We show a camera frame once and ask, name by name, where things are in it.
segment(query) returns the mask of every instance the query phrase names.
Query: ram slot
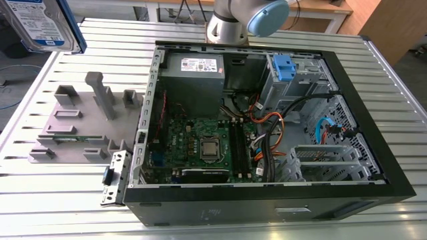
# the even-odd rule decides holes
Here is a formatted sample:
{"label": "ram slot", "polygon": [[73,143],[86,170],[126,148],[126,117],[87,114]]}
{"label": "ram slot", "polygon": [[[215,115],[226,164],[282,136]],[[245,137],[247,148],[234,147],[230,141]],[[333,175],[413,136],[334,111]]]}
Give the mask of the ram slot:
{"label": "ram slot", "polygon": [[238,135],[238,149],[239,149],[239,162],[241,162],[241,173],[245,177],[250,177],[250,163],[249,163],[249,151],[247,151],[247,137],[243,129],[243,123],[237,124],[237,135]]}
{"label": "ram slot", "polygon": [[233,162],[233,174],[239,176],[242,174],[241,165],[239,165],[239,148],[238,148],[238,128],[237,123],[230,122],[229,126],[230,134],[230,149],[231,149],[231,162]]}

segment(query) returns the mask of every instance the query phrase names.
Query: hard drive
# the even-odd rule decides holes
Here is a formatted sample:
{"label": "hard drive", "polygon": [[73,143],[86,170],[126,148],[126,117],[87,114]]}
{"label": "hard drive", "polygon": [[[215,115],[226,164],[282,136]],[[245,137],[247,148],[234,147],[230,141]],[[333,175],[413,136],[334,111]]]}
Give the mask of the hard drive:
{"label": "hard drive", "polygon": [[0,11],[31,52],[85,53],[87,43],[66,0],[0,0]]}

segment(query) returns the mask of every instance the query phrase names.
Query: blue drive bay latch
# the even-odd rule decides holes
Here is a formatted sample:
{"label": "blue drive bay latch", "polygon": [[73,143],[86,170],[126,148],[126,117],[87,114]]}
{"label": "blue drive bay latch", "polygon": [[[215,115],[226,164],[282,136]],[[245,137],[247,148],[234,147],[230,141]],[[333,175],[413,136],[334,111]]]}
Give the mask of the blue drive bay latch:
{"label": "blue drive bay latch", "polygon": [[273,57],[274,68],[279,73],[279,81],[290,82],[295,78],[297,64],[293,62],[289,55],[274,55]]}

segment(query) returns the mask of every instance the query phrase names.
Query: open computer tower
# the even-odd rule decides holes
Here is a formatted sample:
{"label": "open computer tower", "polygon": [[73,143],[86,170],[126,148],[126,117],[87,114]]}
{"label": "open computer tower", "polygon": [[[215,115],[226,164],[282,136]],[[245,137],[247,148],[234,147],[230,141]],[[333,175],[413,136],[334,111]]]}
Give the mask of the open computer tower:
{"label": "open computer tower", "polygon": [[340,220],[416,195],[336,53],[263,46],[157,42],[106,179],[102,205],[146,226]]}

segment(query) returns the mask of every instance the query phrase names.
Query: cpu socket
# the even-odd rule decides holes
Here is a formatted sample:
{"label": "cpu socket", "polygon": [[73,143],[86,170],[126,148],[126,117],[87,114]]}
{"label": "cpu socket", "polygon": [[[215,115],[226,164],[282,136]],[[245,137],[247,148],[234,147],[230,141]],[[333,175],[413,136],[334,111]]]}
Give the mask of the cpu socket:
{"label": "cpu socket", "polygon": [[201,159],[207,163],[213,164],[221,160],[221,139],[215,137],[201,138]]}

